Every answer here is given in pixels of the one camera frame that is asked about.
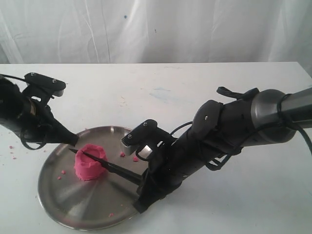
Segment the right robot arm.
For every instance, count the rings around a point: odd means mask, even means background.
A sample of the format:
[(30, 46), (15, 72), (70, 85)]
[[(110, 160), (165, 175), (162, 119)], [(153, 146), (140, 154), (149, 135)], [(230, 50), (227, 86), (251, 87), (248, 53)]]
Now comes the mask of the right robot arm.
[(295, 133), (311, 146), (306, 133), (312, 126), (311, 89), (293, 94), (252, 89), (241, 94), (219, 87), (217, 92), (232, 102), (207, 101), (180, 137), (169, 136), (153, 149), (133, 204), (138, 212), (145, 212), (200, 168), (220, 170), (245, 147), (284, 143)]

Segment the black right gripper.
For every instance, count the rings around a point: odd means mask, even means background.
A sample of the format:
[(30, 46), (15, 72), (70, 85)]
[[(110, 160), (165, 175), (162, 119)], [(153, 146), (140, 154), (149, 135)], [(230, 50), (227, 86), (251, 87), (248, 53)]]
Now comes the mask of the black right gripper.
[(160, 147), (152, 157), (137, 189), (139, 197), (135, 201), (135, 209), (140, 214), (144, 213), (218, 156), (219, 150), (199, 140), (191, 126), (173, 144)]

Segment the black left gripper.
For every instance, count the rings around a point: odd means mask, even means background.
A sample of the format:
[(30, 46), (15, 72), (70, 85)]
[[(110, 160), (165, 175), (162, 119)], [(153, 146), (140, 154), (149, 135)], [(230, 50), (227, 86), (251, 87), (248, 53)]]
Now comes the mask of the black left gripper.
[(0, 124), (12, 131), (31, 149), (30, 143), (38, 149), (48, 143), (63, 143), (75, 146), (79, 136), (70, 132), (58, 122), (48, 105), (49, 100), (28, 97), (22, 92), (27, 87), (24, 78), (9, 75), (0, 77)]

